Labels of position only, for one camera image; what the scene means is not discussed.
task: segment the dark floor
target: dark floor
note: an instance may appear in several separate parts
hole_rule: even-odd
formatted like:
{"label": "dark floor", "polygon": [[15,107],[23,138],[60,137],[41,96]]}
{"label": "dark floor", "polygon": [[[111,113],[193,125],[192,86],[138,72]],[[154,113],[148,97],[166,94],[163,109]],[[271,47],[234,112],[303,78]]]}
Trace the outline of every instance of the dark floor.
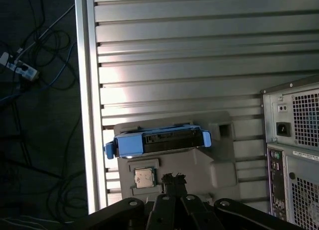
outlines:
{"label": "dark floor", "polygon": [[[31,0],[34,6],[36,18],[41,18],[40,1]],[[51,25],[58,19],[73,3],[74,0],[43,0],[45,11],[45,25]],[[32,12],[27,0],[0,0],[1,4],[1,29],[0,40],[7,43],[13,52],[16,52],[21,42],[34,29]],[[71,43],[76,41],[76,23],[74,9],[66,15],[56,26],[54,30],[63,30],[70,35]],[[1,45],[0,55],[6,51]],[[68,48],[59,52],[66,59]],[[40,53],[40,58],[47,60],[51,54]],[[28,57],[24,56],[22,61],[28,62]],[[78,75],[77,49],[74,48],[70,62],[76,74]],[[60,71],[63,63],[56,58],[51,64],[44,68],[38,68],[41,76],[47,83],[50,83]],[[13,72],[6,69],[0,74],[0,99],[11,94],[12,89],[16,93],[16,87],[19,85],[18,75],[15,77],[15,84],[12,82]],[[69,69],[65,69],[59,79],[54,83],[55,87],[68,86],[74,77]],[[22,94],[16,101],[21,121],[22,135],[24,142],[30,153],[32,165],[56,175],[61,175],[63,153],[66,148],[68,138],[75,126],[81,112],[79,85],[76,83],[71,89],[59,91],[53,88],[40,90],[39,85],[45,85],[38,81],[32,84],[31,90]],[[12,105],[2,108],[3,102],[0,101],[0,136],[17,134],[16,125],[13,118]],[[24,163],[22,148],[19,141],[1,141],[0,142],[1,160],[11,158]],[[42,173],[28,170],[23,167],[16,167],[8,163],[1,163],[1,218],[17,217],[19,215],[30,215],[53,220],[53,216],[48,212],[46,199],[48,192],[43,194],[32,194],[47,191],[52,188],[58,179],[47,176]],[[68,147],[67,174],[71,175],[77,171],[84,170],[84,153],[82,140],[81,121],[75,129]],[[69,195],[77,198],[86,198],[85,176],[80,177],[67,186],[74,188]],[[49,205],[55,215],[61,213],[62,219],[72,221],[71,217],[66,216],[61,206],[55,211],[57,201],[57,191],[55,190],[49,200]],[[68,209],[70,215],[80,216],[86,214],[86,210]],[[1,225],[8,228],[7,223],[1,222]],[[54,229],[58,224],[44,224],[48,229]]]}

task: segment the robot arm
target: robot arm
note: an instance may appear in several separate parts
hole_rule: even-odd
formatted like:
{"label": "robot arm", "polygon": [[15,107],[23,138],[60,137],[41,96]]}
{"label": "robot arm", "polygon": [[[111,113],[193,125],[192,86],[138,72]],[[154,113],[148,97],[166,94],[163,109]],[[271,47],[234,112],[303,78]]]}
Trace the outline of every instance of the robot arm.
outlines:
{"label": "robot arm", "polygon": [[128,230],[301,230],[302,228],[231,199],[214,206],[188,194],[185,176],[165,174],[154,202],[123,199],[68,226],[68,229]]}

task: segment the rectangular slot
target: rectangular slot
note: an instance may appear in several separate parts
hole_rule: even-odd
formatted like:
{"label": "rectangular slot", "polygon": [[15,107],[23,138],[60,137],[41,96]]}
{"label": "rectangular slot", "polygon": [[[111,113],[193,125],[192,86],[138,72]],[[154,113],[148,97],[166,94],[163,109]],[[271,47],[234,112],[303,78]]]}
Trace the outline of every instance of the rectangular slot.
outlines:
{"label": "rectangular slot", "polygon": [[277,122],[277,135],[291,137],[291,124],[288,122]]}

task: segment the screw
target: screw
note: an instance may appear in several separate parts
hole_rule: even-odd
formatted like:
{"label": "screw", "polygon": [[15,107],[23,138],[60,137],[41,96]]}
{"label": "screw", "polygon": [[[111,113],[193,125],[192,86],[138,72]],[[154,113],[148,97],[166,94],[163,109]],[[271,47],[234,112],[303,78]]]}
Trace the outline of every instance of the screw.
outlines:
{"label": "screw", "polygon": [[220,202],[220,204],[221,204],[221,206],[224,206],[224,207],[226,207],[226,206],[229,206],[229,205],[230,205],[230,203],[229,203],[229,202],[227,202],[227,201],[221,201],[221,202]]}
{"label": "screw", "polygon": [[193,195],[188,195],[186,198],[187,198],[188,200],[194,200],[194,199],[195,199],[195,197],[194,197]]}

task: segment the white label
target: white label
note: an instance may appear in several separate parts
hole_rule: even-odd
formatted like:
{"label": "white label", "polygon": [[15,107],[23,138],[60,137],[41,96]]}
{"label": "white label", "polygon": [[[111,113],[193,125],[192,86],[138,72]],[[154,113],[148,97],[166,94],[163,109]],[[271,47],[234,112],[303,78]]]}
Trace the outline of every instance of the white label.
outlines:
{"label": "white label", "polygon": [[299,156],[299,157],[302,157],[302,158],[306,158],[306,159],[311,159],[311,160],[319,162],[319,156],[315,156],[315,155],[312,155],[312,154],[305,154],[305,153],[293,151],[293,155],[296,155],[296,156]]}

